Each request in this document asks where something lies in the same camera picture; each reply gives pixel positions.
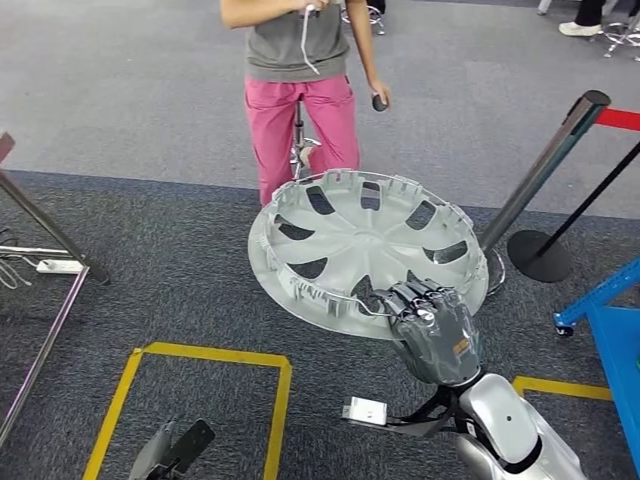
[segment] blue metal cart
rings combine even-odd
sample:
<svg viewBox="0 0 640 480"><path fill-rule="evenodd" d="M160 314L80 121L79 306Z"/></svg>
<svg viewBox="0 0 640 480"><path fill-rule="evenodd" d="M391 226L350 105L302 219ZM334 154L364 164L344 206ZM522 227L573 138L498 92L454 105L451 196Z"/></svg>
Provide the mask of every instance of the blue metal cart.
<svg viewBox="0 0 640 480"><path fill-rule="evenodd" d="M586 318L607 376L618 416L640 476L640 309L610 307L615 296L640 284L640 257L586 295L555 313L560 335L571 335Z"/></svg>

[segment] yellow floor tape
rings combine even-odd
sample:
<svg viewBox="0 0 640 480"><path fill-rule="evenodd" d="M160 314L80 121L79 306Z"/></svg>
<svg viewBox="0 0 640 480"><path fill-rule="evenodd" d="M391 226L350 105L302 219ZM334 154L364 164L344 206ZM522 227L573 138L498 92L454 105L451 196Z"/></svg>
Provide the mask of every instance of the yellow floor tape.
<svg viewBox="0 0 640 480"><path fill-rule="evenodd" d="M145 348L135 348L129 356L115 393L111 400L106 415L103 420L98 433L97 440L94 446L91 456L87 463L82 480L95 480L102 466L104 456L109 447L109 442L115 429L115 424L122 411L122 406L127 398L134 377L140 366L140 359L144 354L168 355L173 357L184 357L212 362L242 363L245 365L259 365L263 367L275 367L280 370L278 378L278 388L273 405L271 419L271 431L266 448L264 462L263 480L275 480L280 463L280 451L282 448L282 436L285 431L285 420L287 416L287 405L289 401L289 388L291 383L291 365L282 355L268 353L243 352L239 350L223 350L219 348L196 347L191 345L177 345L172 343L155 342Z"/></svg>
<svg viewBox="0 0 640 480"><path fill-rule="evenodd" d="M589 398L592 400L611 400L611 392L608 388L582 385L580 383L558 382L531 377L515 377L513 379L512 385L521 397L525 394L525 391L529 390L532 392Z"/></svg>
<svg viewBox="0 0 640 480"><path fill-rule="evenodd" d="M265 458L263 480L275 480L280 463L280 452L282 448L282 438L285 421L287 416L287 406L289 401L289 389L291 382L291 365L282 355L268 353L245 352L240 350L224 350L220 348L197 347L192 345L177 345L173 343L155 342L144 348L135 348L129 356L115 393L111 400L106 415L98 433L97 440L94 446L91 456L87 463L87 468L82 480L95 480L100 473L104 456L109 447L111 436L115 429L115 424L122 411L122 406L127 394L134 381L140 366L142 356L168 355L173 357L208 360L212 362L241 363L245 365L260 365L279 369L278 388L273 406L271 420L271 431L267 443ZM512 382L513 388L520 396L525 391L553 393L570 395L573 397L589 398L595 400L611 400L611 393L605 387L581 385L577 383L559 382L555 380L544 380L532 377L515 377Z"/></svg>

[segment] gray t-shirt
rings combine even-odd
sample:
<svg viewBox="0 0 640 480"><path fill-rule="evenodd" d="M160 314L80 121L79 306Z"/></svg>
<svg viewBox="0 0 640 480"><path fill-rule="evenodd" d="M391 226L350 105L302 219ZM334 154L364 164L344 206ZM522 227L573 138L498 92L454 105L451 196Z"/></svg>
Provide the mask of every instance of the gray t-shirt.
<svg viewBox="0 0 640 480"><path fill-rule="evenodd" d="M304 61L300 41L303 17L291 12L249 29L247 39L247 75L266 82L310 82L346 72L349 42L342 30L340 6L331 4L316 16L309 16L307 58L316 74Z"/></svg>

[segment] pink pants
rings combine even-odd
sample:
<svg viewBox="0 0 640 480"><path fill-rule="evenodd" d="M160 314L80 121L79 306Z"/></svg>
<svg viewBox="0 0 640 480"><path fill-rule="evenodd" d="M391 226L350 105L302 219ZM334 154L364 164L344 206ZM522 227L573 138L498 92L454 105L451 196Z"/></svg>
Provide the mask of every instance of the pink pants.
<svg viewBox="0 0 640 480"><path fill-rule="evenodd" d="M314 174L330 168L357 169L355 102L346 77L303 83L245 80L245 107L258 166L260 203L293 179L289 164L296 102L302 98L322 145L309 158Z"/></svg>

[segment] power strip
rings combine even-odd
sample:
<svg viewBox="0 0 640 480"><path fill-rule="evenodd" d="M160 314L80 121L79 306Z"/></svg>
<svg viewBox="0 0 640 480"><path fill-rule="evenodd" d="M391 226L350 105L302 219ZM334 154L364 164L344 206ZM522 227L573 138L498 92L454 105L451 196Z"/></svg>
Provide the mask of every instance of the power strip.
<svg viewBox="0 0 640 480"><path fill-rule="evenodd" d="M386 425L386 404L351 397L343 407L342 418L352 422L370 425Z"/></svg>
<svg viewBox="0 0 640 480"><path fill-rule="evenodd" d="M82 264L77 260L41 260L35 270L38 273L78 275L82 270Z"/></svg>

